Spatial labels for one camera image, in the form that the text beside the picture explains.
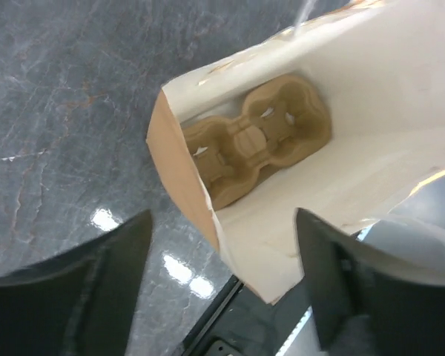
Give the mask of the cardboard cup carrier tray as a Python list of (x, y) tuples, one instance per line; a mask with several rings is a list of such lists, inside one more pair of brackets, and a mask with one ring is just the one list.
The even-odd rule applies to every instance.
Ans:
[(286, 74), (249, 92), (238, 117), (207, 116), (182, 132), (219, 211), (319, 151), (332, 137), (332, 119), (311, 82)]

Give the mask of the brown paper takeout bag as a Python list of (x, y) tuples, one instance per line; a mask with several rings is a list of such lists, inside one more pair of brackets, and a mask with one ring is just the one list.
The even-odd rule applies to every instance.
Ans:
[[(318, 89), (330, 141), (214, 210), (183, 129), (238, 117), (249, 92), (286, 74)], [(237, 277), (276, 303), (303, 276), (298, 208), (353, 232), (445, 167), (445, 1), (351, 1), (179, 76), (159, 92), (147, 143), (175, 205)]]

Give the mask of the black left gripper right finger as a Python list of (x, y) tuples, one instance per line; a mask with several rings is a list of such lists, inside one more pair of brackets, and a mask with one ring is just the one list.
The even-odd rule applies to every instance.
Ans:
[(363, 243), (304, 208), (295, 225), (321, 350), (366, 315), (379, 355), (445, 355), (445, 268)]

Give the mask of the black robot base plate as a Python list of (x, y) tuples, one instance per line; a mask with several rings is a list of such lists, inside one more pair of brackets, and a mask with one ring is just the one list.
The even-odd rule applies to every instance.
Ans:
[(304, 282), (266, 304), (231, 277), (174, 355), (320, 355)]

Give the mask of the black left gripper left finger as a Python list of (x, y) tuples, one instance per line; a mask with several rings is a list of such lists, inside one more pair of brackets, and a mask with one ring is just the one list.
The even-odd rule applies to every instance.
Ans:
[(124, 355), (150, 250), (143, 211), (61, 254), (0, 276), (0, 355)]

